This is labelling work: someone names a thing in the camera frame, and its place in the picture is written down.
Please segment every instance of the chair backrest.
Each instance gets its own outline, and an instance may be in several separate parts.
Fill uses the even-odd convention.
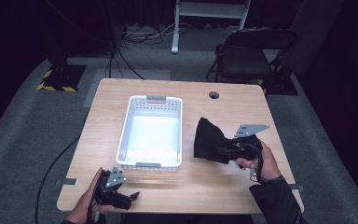
[[[286,29],[252,28],[234,31],[223,46],[252,49],[286,49],[296,43],[297,34]]]

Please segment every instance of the chair leg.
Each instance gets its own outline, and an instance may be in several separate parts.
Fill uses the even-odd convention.
[[[209,69],[209,72],[208,72],[208,74],[206,75],[205,78],[209,77],[209,75],[212,73],[212,71],[213,71],[214,67],[216,66],[216,64],[217,64],[217,60],[214,60],[214,62],[212,64],[212,67]]]

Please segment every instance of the person's left hand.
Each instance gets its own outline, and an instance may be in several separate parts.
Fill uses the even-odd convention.
[[[87,211],[90,205],[92,193],[94,192],[94,189],[96,185],[98,184],[98,179],[101,176],[101,173],[103,171],[103,168],[100,168],[97,172],[97,174],[92,179],[91,183],[89,184],[89,188],[87,191],[80,197],[79,201],[77,202],[74,210],[72,210],[71,214],[69,214],[68,217],[66,217],[65,220],[68,220],[70,222],[73,222],[75,224],[83,224],[87,223]],[[113,205],[101,205],[100,208],[98,208],[98,205],[95,205],[92,208],[92,220],[95,217],[95,214],[98,212],[101,214],[107,214],[107,213],[113,213],[115,212],[115,207]]]

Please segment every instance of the hand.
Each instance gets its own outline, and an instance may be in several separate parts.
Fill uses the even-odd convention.
[[[263,155],[263,168],[261,170],[261,179],[265,180],[266,182],[270,179],[275,179],[281,176],[281,171],[278,168],[277,162],[275,161],[274,155],[272,155],[271,148],[266,146],[266,144],[261,141],[261,146],[263,150],[261,154]],[[255,169],[258,167],[258,161],[248,161],[244,158],[238,158],[237,163],[243,167],[250,168],[252,164],[255,165]]]
[[[98,170],[97,174],[94,176],[91,183],[89,184],[89,188],[80,197],[74,210],[72,210],[71,214],[69,214],[69,216],[66,217],[66,220],[71,221],[75,224],[87,223],[87,211],[88,211],[88,208],[90,205],[92,193],[94,192],[94,189],[95,189],[96,185],[98,184],[98,179],[100,178],[102,171],[103,171],[103,168],[100,168]],[[113,205],[101,205],[99,210],[100,210],[101,214],[113,213],[113,212],[115,212],[115,207]],[[96,205],[92,208],[92,216],[91,216],[92,220],[94,219],[97,211],[98,211],[98,205]]]

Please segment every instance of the round hole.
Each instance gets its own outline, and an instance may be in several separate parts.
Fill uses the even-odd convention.
[[[217,93],[216,91],[211,91],[209,92],[209,97],[211,97],[212,99],[218,99],[219,93]]]

